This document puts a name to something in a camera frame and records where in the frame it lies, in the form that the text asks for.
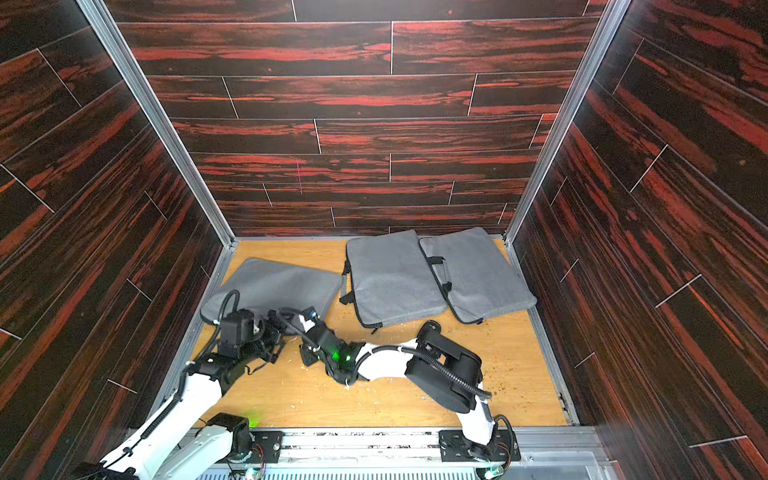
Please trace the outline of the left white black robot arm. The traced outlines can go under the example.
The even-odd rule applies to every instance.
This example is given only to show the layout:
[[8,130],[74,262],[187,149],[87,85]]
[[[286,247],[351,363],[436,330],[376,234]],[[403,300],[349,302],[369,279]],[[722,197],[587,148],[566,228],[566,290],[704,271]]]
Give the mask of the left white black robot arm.
[[158,411],[121,445],[96,463],[83,462],[72,479],[195,479],[219,461],[241,464],[247,478],[264,468],[269,446],[251,432],[249,420],[218,413],[192,440],[181,445],[201,416],[235,382],[254,372],[249,364],[274,363],[285,345],[286,324],[276,311],[221,312],[214,334],[180,375],[178,388]]

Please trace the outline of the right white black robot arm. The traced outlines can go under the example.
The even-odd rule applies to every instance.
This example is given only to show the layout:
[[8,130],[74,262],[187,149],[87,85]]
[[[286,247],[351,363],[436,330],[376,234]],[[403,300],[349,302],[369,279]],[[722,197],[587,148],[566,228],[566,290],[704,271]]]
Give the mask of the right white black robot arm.
[[309,322],[300,337],[304,364],[323,363],[326,374],[339,384],[409,380],[457,415],[469,457],[491,459],[498,424],[488,404],[492,393],[483,387],[482,360],[443,336],[438,322],[427,321],[416,338],[400,344],[344,342],[323,322]]

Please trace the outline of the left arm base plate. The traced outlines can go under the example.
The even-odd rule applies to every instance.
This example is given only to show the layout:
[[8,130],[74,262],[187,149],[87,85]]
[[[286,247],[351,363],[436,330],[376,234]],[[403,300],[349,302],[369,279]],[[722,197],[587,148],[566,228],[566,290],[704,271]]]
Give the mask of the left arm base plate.
[[240,430],[234,434],[231,451],[221,464],[276,464],[282,451],[284,432],[280,430]]

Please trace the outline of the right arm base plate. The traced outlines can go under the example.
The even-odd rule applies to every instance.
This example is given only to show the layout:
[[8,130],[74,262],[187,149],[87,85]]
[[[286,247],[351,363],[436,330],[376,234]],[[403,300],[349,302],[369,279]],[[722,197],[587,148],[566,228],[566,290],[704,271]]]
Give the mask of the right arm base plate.
[[443,462],[518,462],[521,453],[513,431],[496,429],[488,444],[472,442],[465,438],[460,429],[438,432],[438,445]]

